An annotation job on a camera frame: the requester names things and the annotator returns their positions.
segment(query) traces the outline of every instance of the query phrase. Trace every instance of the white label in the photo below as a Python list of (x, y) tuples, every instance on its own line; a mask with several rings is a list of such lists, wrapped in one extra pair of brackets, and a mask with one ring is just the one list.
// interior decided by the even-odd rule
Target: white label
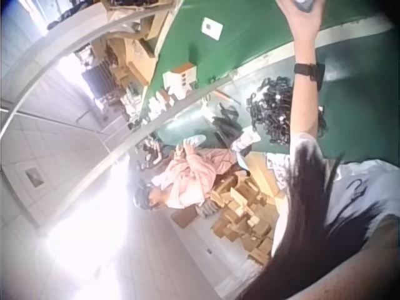
[(219, 40), (221, 36), (221, 32), (223, 30), (223, 25), (219, 24), (216, 21), (209, 19), (208, 17), (204, 18), (201, 26), (201, 32), (211, 36), (213, 39)]

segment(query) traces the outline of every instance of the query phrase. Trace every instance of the hand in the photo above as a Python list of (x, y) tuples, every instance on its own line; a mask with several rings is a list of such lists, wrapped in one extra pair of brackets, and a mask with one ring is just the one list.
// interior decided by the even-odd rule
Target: hand
[(176, 146), (174, 158), (183, 158), (183, 147), (181, 144)]
[(325, 0), (315, 0), (311, 12), (302, 12), (294, 0), (276, 0), (277, 5), (286, 16), (296, 44), (314, 46), (321, 27)]
[(186, 155), (196, 154), (196, 147), (192, 145), (188, 140), (183, 142), (183, 148), (185, 149)]

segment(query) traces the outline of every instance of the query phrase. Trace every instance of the woman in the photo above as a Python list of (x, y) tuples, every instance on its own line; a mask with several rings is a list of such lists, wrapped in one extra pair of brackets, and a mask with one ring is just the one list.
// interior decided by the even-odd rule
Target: woman
[[(323, 2), (315, 0), (310, 13), (294, 0), (277, 2), (296, 63), (316, 63)], [(400, 171), (367, 162), (334, 181), (338, 160), (326, 176), (316, 141), (317, 84), (303, 74), (294, 82), (287, 202), (271, 260), (237, 299), (386, 299), (399, 276)]]
[(135, 205), (142, 209), (165, 206), (182, 209), (201, 204), (211, 191), (216, 175), (224, 174), (235, 163), (236, 153), (230, 149), (196, 149), (185, 141), (183, 147), (177, 146), (159, 186), (140, 182)]

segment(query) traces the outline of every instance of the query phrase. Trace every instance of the black cable bundle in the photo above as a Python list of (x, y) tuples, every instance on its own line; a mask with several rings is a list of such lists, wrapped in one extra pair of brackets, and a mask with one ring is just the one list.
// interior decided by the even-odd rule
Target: black cable bundle
[[(264, 79), (257, 92), (247, 99), (247, 111), (251, 116), (251, 125), (257, 131), (262, 125), (270, 136), (271, 144), (288, 145), (290, 143), (290, 112), (292, 107), (293, 86), (287, 77), (278, 76), (276, 80)], [(318, 111), (318, 136), (327, 131), (324, 109)]]

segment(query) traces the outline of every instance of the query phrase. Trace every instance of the black wristwatch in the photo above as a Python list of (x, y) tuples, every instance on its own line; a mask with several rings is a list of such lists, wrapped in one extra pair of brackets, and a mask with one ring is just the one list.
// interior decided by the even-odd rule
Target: black wristwatch
[(317, 82), (318, 91), (323, 85), (324, 75), (325, 75), (325, 65), (324, 64), (295, 64), (294, 73), (301, 74), (305, 76), (310, 76), (311, 81)]

